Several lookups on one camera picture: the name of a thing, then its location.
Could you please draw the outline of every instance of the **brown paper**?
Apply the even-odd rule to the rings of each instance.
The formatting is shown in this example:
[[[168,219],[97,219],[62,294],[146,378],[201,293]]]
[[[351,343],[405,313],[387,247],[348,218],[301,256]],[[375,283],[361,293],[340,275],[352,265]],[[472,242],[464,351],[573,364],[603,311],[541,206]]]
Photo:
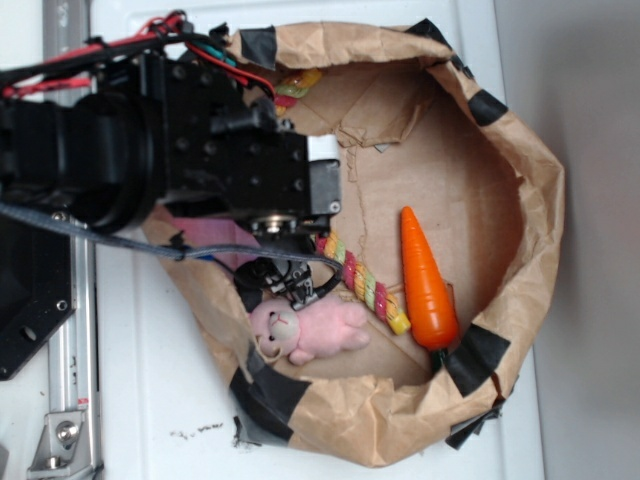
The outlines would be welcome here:
[[[462,330],[474,323],[511,342],[494,378],[466,397],[446,369],[431,378],[428,355],[410,334],[394,336],[373,314],[364,350],[304,367],[286,359],[275,365],[312,382],[289,422],[290,446],[388,465],[511,393],[551,301],[563,169],[515,114],[475,124],[468,101],[481,87],[453,66],[453,53],[440,43],[332,23],[280,27],[277,43],[281,74],[326,69],[287,115],[300,133],[339,138],[343,211],[333,227],[347,249],[402,299],[399,212],[411,205],[453,285]],[[239,56],[238,35],[232,51]],[[380,153],[372,147],[378,143],[391,146]],[[166,243],[173,229],[156,216],[145,232]],[[163,265],[230,381],[253,341],[231,283],[204,262]],[[344,286],[335,294],[357,301]]]

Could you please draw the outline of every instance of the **metal frame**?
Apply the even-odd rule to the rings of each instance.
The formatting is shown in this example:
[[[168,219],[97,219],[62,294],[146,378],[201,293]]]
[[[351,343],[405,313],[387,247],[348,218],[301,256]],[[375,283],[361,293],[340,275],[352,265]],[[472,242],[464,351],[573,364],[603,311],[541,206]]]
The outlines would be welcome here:
[[[44,57],[81,46],[90,35],[90,0],[43,0]],[[86,92],[55,92],[70,105]],[[95,248],[72,241],[76,311],[49,341],[50,412],[27,478],[102,478],[95,298]]]

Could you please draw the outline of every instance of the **stuffed bear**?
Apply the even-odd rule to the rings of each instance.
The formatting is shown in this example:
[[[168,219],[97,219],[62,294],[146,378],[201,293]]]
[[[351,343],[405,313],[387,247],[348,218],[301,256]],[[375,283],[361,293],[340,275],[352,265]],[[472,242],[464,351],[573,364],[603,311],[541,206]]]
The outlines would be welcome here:
[[[362,330],[367,323],[364,306],[333,295],[297,312],[285,299],[267,300],[253,310],[250,319],[262,354],[273,361],[288,355],[294,365],[341,350],[358,350],[371,340]]]

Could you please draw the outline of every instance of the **red wire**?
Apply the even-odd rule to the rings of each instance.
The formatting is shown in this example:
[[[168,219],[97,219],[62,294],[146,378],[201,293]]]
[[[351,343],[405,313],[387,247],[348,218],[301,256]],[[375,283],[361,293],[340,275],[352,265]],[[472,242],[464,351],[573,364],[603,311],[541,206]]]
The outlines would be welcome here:
[[[231,74],[233,74],[232,76],[234,78],[237,78],[236,76],[239,76],[239,77],[242,77],[242,78],[254,80],[254,81],[258,82],[258,83],[261,83],[262,85],[264,85],[265,87],[267,87],[269,89],[269,92],[271,93],[271,98],[274,98],[276,96],[276,91],[274,90],[273,85],[271,85],[271,83],[268,80],[266,80],[266,79],[264,79],[262,77],[259,77],[258,75],[254,75],[252,73],[245,72],[244,70],[240,70],[239,68],[232,67],[228,63],[225,63],[222,60],[218,60],[217,58],[209,55],[206,52],[203,52],[198,47],[196,47],[196,46],[194,46],[194,45],[192,45],[190,43],[185,43],[185,45],[187,46],[187,48],[189,50],[191,50],[193,53],[195,53],[199,57],[202,57],[203,59],[205,59],[205,60],[207,60],[207,61],[209,61],[211,63],[214,63],[214,64],[218,65],[219,67],[224,68],[225,70],[227,70]]]
[[[160,34],[179,33],[180,23],[183,20],[184,20],[183,15],[180,14],[179,12],[172,12],[164,18],[154,17],[148,20],[132,37],[116,40],[112,43],[107,44],[106,46],[120,47],[123,45],[130,45],[133,43],[138,43],[144,40],[155,38],[158,35],[158,33]],[[209,55],[208,53],[204,52],[203,50],[197,48],[196,46],[190,43],[185,43],[185,45],[189,50],[194,52],[199,57],[225,69],[229,73],[229,76],[236,79],[241,85],[248,86],[249,80],[253,80],[255,82],[260,83],[264,87],[266,87],[268,92],[271,95],[271,98],[275,97],[275,90],[268,80],[258,75],[245,72],[244,70],[240,70],[238,68],[235,68],[229,65],[226,62],[218,60],[217,58]],[[62,55],[58,55],[57,57],[47,60],[45,63],[57,63],[62,60],[81,57],[83,55],[88,55],[90,53],[94,53],[96,51],[102,50],[103,48],[105,48],[105,45],[94,43],[91,45],[87,45],[86,47],[79,48],[77,50],[73,50],[71,52],[67,52]],[[36,83],[33,85],[27,85],[27,86],[18,87],[18,88],[6,87],[2,91],[2,96],[5,98],[12,97],[12,96],[23,97],[25,95],[30,95],[36,92],[43,92],[48,90],[59,90],[63,88],[81,88],[81,87],[88,87],[90,85],[91,85],[91,81],[87,78],[49,80],[49,81],[44,81],[44,82]]]
[[[151,20],[147,21],[147,23],[145,23],[139,30],[138,32],[133,35],[132,37],[128,37],[128,38],[123,38],[121,40],[116,40],[112,43],[108,43],[107,45],[109,47],[121,47],[123,45],[131,45],[132,43],[138,43],[138,42],[142,42],[144,40],[149,40],[152,38],[156,37],[156,32],[154,31],[149,31],[149,29],[153,26],[153,24],[157,21],[159,21],[160,23],[158,23],[158,28],[162,28],[165,29],[166,27],[168,27],[169,31],[168,32],[163,32],[163,33],[178,33],[178,25],[180,24],[180,22],[182,21],[182,16],[180,14],[177,13],[171,13],[168,16],[161,18],[161,17],[155,17],[152,18]],[[71,52],[68,53],[63,53],[62,55],[58,55],[57,57],[53,57],[50,58],[49,60],[45,61],[44,63],[56,63],[56,62],[60,62],[62,60],[68,60],[70,58],[76,58],[76,57],[80,57],[83,55],[88,55],[90,53],[94,53],[97,52],[98,50],[102,50],[104,48],[103,45],[100,45],[98,43],[94,43],[92,45],[87,45],[86,47],[83,48],[78,48],[76,50],[72,50]]]
[[[24,87],[5,87],[2,91],[4,98],[32,95],[38,92],[49,92],[52,90],[62,90],[69,88],[84,88],[91,86],[90,78],[65,78],[62,80],[46,80],[44,82],[35,83],[33,85],[25,85]]]

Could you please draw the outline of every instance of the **gray wall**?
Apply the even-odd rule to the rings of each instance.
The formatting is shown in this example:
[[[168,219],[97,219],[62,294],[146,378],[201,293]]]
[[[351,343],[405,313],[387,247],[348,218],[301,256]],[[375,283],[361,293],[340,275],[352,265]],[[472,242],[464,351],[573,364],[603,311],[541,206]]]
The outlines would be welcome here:
[[[547,478],[640,478],[640,1],[495,4],[507,102],[567,168],[534,347]]]

